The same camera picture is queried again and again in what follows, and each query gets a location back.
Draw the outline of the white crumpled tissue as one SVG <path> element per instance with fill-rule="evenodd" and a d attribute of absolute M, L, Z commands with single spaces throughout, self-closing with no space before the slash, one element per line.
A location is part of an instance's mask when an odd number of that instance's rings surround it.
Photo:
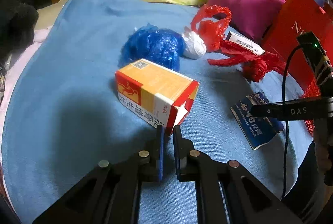
<path fill-rule="evenodd" d="M 184 40 L 183 56 L 190 59 L 199 59 L 207 52 L 207 47 L 200 36 L 194 31 L 185 31 L 182 34 Z"/>

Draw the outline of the orange white medicine box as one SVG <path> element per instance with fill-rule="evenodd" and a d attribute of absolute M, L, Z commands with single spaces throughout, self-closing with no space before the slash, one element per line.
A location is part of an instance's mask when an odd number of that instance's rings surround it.
<path fill-rule="evenodd" d="M 199 82 L 146 59 L 115 72 L 120 103 L 168 136 L 189 114 Z"/>

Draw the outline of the red paper gift bag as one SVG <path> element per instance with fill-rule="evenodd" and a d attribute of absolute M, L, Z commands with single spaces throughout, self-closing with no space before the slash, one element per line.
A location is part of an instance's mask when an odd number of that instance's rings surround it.
<path fill-rule="evenodd" d="M 313 32 L 332 59 L 332 14 L 322 10 L 314 0 L 286 0 L 271 28 L 262 40 L 262 47 L 287 61 L 298 45 L 297 37 Z"/>

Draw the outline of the blue bed blanket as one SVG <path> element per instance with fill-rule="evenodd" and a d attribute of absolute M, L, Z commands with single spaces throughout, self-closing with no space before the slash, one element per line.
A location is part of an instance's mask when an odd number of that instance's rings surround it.
<path fill-rule="evenodd" d="M 154 138 L 155 129 L 119 102 L 121 49 L 136 28 L 152 24 L 180 33 L 196 13 L 193 6 L 141 0 L 68 0 L 63 6 L 16 83 L 3 128 L 4 178 L 22 223 L 32 223 L 100 160 L 126 160 Z M 304 123 L 291 122 L 289 134 L 253 150 L 230 107 L 254 92 L 279 102 L 302 89 L 276 72 L 250 83 L 238 66 L 208 64 L 220 57 L 180 60 L 181 73 L 199 83 L 182 135 L 214 160 L 239 161 L 281 196 L 295 184 L 312 142 Z"/>

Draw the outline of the red plastic bag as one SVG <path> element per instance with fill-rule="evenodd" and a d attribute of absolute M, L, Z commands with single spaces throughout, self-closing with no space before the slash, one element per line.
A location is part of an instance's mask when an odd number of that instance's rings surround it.
<path fill-rule="evenodd" d="M 224 18 L 214 22 L 208 20 L 215 15 L 222 14 Z M 215 52 L 220 48 L 220 42 L 225 38 L 232 18 L 232 12 L 228 7 L 218 5 L 203 5 L 191 21 L 191 30 L 200 36 L 204 41 L 207 52 Z"/>

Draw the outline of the small white medicine box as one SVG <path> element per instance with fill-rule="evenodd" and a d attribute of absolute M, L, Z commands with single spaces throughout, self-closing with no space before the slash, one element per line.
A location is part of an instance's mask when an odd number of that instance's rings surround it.
<path fill-rule="evenodd" d="M 250 40 L 242 35 L 232 32 L 232 31 L 230 31 L 227 34 L 226 40 L 236 43 L 256 55 L 263 55 L 265 53 L 265 50 L 260 45 L 256 44 L 252 40 Z"/>

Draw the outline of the dark blue toothpaste box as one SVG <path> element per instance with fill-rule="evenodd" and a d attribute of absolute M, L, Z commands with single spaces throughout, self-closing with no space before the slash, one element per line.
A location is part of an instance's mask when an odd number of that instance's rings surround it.
<path fill-rule="evenodd" d="M 252 116 L 251 108 L 255 105 L 268 104 L 268 99 L 261 93 L 247 95 L 230 107 L 238 125 L 253 150 L 269 143 L 285 127 L 277 119 Z"/>

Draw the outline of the black clothing pile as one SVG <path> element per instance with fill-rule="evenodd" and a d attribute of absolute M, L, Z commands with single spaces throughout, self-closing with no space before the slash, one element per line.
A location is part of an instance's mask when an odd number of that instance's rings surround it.
<path fill-rule="evenodd" d="M 1 60 L 32 43 L 38 12 L 20 0 L 1 0 Z"/>

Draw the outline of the red woven ribbon bag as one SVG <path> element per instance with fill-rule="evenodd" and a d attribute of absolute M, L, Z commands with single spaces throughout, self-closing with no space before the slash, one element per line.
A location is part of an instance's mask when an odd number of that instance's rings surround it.
<path fill-rule="evenodd" d="M 284 74 L 286 63 L 271 52 L 265 51 L 262 55 L 257 55 L 242 45 L 229 40 L 221 41 L 220 50 L 223 55 L 227 55 L 229 58 L 208 59 L 208 63 L 211 66 L 219 67 L 242 65 L 243 77 L 249 81 L 259 82 L 271 71 L 280 75 Z"/>

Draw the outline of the blue plastic trash bag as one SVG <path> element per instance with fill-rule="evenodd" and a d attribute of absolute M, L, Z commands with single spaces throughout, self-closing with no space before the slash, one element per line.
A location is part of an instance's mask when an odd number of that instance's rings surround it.
<path fill-rule="evenodd" d="M 129 36 L 121 49 L 119 67 L 146 59 L 178 72 L 185 41 L 179 33 L 148 24 Z"/>

